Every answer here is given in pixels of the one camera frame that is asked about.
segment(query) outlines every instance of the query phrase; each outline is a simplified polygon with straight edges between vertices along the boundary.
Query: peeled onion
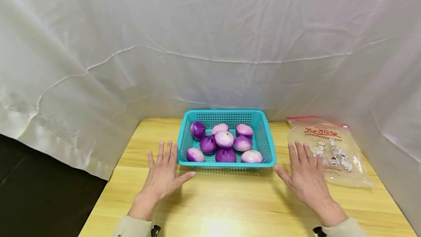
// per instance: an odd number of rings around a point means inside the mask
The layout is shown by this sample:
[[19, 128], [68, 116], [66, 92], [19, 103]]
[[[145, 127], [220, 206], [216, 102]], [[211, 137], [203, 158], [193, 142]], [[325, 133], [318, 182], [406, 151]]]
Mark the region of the peeled onion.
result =
[[215, 142], [222, 148], [230, 148], [234, 144], [234, 137], [228, 131], [218, 131], [215, 134]]
[[263, 156], [262, 156], [262, 154], [260, 154], [259, 151], [249, 150], [249, 151], [244, 152], [241, 155], [241, 162], [262, 163], [263, 162]]
[[211, 154], [218, 149], [218, 146], [216, 146], [215, 138], [213, 138], [213, 135], [207, 135], [200, 140], [200, 150], [204, 154]]
[[216, 162], [236, 162], [236, 155], [233, 149], [222, 148], [215, 155]]
[[228, 131], [230, 127], [227, 124], [217, 124], [212, 128], [212, 135], [215, 135], [218, 131]]
[[193, 122], [190, 126], [190, 133], [197, 140], [202, 139], [203, 135], [205, 135], [205, 130], [206, 127], [199, 121]]
[[245, 137], [251, 138], [253, 136], [253, 129], [246, 124], [238, 124], [235, 127], [235, 131], [238, 135], [244, 135]]
[[186, 151], [186, 159], [189, 162], [205, 162], [205, 156], [202, 151], [193, 147]]
[[251, 149], [253, 142], [244, 135], [240, 135], [234, 140], [234, 149], [237, 151], [245, 152]]

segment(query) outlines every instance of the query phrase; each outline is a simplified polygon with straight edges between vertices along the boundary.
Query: beige sleeve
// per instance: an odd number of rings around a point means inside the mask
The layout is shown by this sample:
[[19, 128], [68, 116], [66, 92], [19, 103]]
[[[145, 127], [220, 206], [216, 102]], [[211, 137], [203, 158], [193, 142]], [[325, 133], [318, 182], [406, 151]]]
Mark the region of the beige sleeve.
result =
[[142, 221], [125, 215], [112, 235], [112, 237], [150, 237], [152, 221]]
[[348, 218], [334, 227], [323, 227], [327, 237], [368, 237], [354, 218]]

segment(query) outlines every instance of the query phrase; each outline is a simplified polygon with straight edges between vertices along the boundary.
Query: turquoise basket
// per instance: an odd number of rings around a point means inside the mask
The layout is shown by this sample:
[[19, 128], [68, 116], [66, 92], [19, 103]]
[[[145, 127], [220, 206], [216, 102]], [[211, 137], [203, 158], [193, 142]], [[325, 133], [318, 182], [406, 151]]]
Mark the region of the turquoise basket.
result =
[[[259, 151], [263, 156], [263, 163], [242, 163], [241, 152], [235, 151], [235, 163], [222, 163], [215, 161], [215, 154], [205, 154], [205, 162], [188, 162], [186, 151], [191, 148], [200, 148], [198, 140], [190, 134], [190, 126], [194, 121], [201, 121], [205, 127], [205, 135], [211, 135], [213, 126], [225, 123], [230, 127], [231, 134], [236, 137], [237, 124], [248, 124], [252, 127], [252, 150]], [[185, 113], [183, 123], [178, 134], [177, 162], [181, 166], [204, 169], [258, 169], [269, 168], [276, 164], [275, 145], [264, 112], [255, 109], [214, 109], [189, 110]]]

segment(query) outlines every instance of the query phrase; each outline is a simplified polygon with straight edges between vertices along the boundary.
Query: hand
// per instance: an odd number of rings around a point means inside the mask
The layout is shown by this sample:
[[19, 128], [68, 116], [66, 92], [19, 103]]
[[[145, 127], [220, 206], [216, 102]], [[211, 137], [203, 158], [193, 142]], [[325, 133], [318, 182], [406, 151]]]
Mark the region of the hand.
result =
[[175, 175], [177, 150], [177, 143], [172, 147], [172, 142], [169, 141], [164, 154], [164, 142], [161, 141], [156, 163], [153, 161], [152, 152], [148, 152], [149, 174], [142, 190], [136, 195], [134, 203], [128, 212], [129, 216], [151, 221], [153, 210], [158, 201], [169, 196], [181, 187], [184, 182], [196, 175], [196, 172], [187, 172], [179, 177]]
[[313, 210], [323, 226], [336, 226], [348, 217], [330, 196], [324, 176], [322, 155], [318, 155], [315, 164], [308, 144], [303, 145], [304, 148], [299, 141], [295, 141], [296, 152], [294, 146], [288, 144], [291, 175], [278, 166], [274, 166], [273, 169], [297, 198]]

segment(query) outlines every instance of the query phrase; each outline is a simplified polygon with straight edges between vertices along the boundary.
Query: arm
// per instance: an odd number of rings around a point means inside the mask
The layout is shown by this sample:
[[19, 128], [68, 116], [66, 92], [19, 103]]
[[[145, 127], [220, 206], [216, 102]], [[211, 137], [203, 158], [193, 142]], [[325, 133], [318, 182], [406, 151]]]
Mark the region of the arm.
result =
[[313, 210], [323, 226], [323, 231], [329, 237], [366, 236], [357, 222], [348, 218], [340, 205], [330, 196], [325, 181], [322, 156], [318, 155], [315, 164], [307, 143], [304, 143], [303, 147], [296, 141], [295, 145], [297, 151], [291, 143], [288, 144], [291, 175], [278, 166], [274, 166], [274, 171], [297, 198]]
[[172, 142], [169, 141], [164, 154], [164, 142], [161, 141], [156, 163], [153, 161], [152, 152], [148, 152], [148, 177], [142, 190], [136, 195], [127, 216], [124, 216], [117, 225], [113, 237], [151, 236], [152, 215], [156, 204], [196, 175], [195, 172], [188, 172], [179, 177], [175, 175], [177, 150], [177, 144], [172, 147]]

